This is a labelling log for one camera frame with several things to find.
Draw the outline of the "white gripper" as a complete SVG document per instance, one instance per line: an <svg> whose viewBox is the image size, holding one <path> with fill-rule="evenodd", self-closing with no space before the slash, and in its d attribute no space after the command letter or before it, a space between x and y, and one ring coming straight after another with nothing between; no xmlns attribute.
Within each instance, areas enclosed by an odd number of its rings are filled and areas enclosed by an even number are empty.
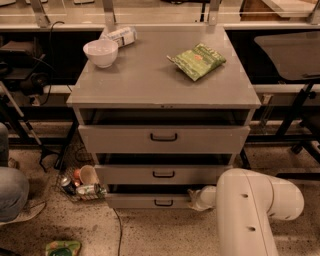
<svg viewBox="0 0 320 256"><path fill-rule="evenodd" d="M190 201L195 202L195 208L199 211L214 208L216 205L216 187L205 186L200 190L187 190Z"/></svg>

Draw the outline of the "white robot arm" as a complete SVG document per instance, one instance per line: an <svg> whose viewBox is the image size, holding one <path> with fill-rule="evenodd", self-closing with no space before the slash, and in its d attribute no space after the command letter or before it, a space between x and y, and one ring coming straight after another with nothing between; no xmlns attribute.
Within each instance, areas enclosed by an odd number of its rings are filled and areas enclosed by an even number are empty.
<svg viewBox="0 0 320 256"><path fill-rule="evenodd" d="M215 186L188 193L190 208L216 210L221 256L278 256L269 220L294 220L304 209L292 182L241 168L224 172Z"/></svg>

